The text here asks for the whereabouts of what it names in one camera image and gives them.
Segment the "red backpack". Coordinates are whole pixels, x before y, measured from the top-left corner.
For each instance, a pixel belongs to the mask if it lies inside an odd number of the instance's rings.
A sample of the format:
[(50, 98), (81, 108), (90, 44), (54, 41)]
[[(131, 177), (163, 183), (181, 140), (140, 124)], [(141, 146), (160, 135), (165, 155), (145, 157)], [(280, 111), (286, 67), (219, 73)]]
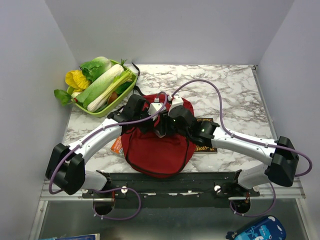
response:
[(121, 144), (127, 163), (136, 171), (155, 178), (180, 173), (193, 156), (196, 144), (169, 117), (171, 103), (156, 120), (123, 126)]

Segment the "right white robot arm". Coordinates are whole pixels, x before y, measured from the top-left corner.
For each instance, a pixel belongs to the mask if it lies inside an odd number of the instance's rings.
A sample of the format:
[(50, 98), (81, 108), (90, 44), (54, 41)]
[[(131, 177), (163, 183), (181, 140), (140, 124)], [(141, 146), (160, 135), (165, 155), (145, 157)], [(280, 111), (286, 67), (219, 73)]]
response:
[(241, 196), (269, 182), (282, 187), (293, 185), (299, 157), (289, 138), (281, 136), (274, 140), (230, 132), (213, 121), (198, 121), (182, 105), (171, 107), (167, 119), (171, 130), (198, 146), (230, 150), (261, 162), (236, 172), (230, 183), (234, 195)]

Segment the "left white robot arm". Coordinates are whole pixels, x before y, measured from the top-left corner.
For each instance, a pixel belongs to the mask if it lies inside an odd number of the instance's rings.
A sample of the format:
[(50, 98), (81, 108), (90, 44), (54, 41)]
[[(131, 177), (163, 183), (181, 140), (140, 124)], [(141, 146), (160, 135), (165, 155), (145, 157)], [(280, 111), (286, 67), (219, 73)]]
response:
[(79, 190), (93, 190), (99, 197), (107, 197), (111, 191), (107, 175), (101, 171), (86, 170), (86, 163), (106, 144), (125, 133), (128, 127), (153, 125), (165, 110), (167, 101), (166, 94), (163, 102), (156, 96), (151, 103), (134, 94), (122, 110), (109, 113), (96, 129), (81, 139), (70, 145), (57, 144), (45, 172), (49, 193), (73, 195)]

